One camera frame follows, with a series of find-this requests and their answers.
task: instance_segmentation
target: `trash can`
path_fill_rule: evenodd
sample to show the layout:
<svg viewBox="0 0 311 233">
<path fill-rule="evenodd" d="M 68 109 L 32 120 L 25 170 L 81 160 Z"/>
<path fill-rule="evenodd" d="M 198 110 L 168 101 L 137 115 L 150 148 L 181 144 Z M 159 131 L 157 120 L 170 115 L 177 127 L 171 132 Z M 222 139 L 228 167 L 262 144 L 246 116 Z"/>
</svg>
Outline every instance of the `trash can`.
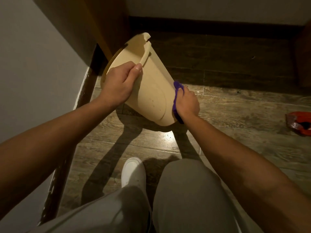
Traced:
<svg viewBox="0 0 311 233">
<path fill-rule="evenodd" d="M 110 68 L 128 61 L 141 63 L 142 73 L 137 78 L 130 98 L 125 102 L 145 118 L 160 126 L 176 121 L 172 113 L 175 97 L 174 80 L 148 41 L 150 35 L 142 33 L 131 38 L 106 66 L 101 85 Z"/>
</svg>

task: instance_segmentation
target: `red package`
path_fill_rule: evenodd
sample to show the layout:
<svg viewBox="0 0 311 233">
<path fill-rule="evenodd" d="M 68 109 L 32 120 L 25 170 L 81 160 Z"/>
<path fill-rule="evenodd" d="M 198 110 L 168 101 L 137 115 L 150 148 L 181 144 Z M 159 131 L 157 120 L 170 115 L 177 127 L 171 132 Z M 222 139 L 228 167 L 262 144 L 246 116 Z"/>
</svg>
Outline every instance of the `red package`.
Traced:
<svg viewBox="0 0 311 233">
<path fill-rule="evenodd" d="M 286 124 L 288 127 L 297 130 L 302 135 L 311 136 L 310 112 L 292 112 L 286 114 Z"/>
</svg>

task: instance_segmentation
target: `purple object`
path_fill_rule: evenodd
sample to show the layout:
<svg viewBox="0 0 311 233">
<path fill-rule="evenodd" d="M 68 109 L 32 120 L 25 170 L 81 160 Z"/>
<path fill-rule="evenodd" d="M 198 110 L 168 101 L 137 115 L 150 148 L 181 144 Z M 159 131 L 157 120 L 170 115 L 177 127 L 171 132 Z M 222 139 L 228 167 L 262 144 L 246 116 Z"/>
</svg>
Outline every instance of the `purple object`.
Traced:
<svg viewBox="0 0 311 233">
<path fill-rule="evenodd" d="M 179 83 L 178 81 L 175 81 L 174 87 L 175 87 L 175 98 L 174 98 L 174 104 L 173 104 L 173 114 L 174 114 L 175 118 L 177 119 L 177 121 L 179 121 L 179 123 L 184 124 L 183 120 L 181 119 L 181 117 L 177 113 L 177 109 L 176 109 L 176 99 L 177 99 L 178 89 L 181 88 L 184 91 L 184 86 L 181 83 Z"/>
</svg>

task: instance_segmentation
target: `wall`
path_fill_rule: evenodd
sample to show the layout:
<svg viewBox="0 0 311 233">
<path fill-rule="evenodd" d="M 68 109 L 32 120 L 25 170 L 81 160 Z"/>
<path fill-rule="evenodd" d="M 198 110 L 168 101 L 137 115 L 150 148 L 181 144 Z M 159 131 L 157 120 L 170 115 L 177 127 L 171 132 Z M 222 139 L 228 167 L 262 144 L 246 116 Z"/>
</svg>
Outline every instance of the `wall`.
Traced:
<svg viewBox="0 0 311 233">
<path fill-rule="evenodd" d="M 33 0 L 0 0 L 0 142 L 75 106 L 95 40 L 81 23 L 64 29 L 54 22 L 67 33 L 63 37 L 52 16 Z M 50 178 L 6 215 L 0 232 L 34 228 L 49 184 Z"/>
<path fill-rule="evenodd" d="M 311 0 L 127 0 L 130 16 L 305 25 Z"/>
</svg>

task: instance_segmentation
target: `khaki pants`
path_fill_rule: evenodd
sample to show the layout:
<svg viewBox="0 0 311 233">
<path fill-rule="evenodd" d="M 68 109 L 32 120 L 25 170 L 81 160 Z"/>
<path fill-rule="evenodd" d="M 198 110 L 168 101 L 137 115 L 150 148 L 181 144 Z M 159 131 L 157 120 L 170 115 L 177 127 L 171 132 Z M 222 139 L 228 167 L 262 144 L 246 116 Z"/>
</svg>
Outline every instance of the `khaki pants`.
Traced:
<svg viewBox="0 0 311 233">
<path fill-rule="evenodd" d="M 122 188 L 37 227 L 32 232 L 148 232 L 148 200 L 136 186 Z M 219 178 L 203 163 L 169 163 L 160 178 L 152 220 L 163 232 L 248 232 Z"/>
</svg>

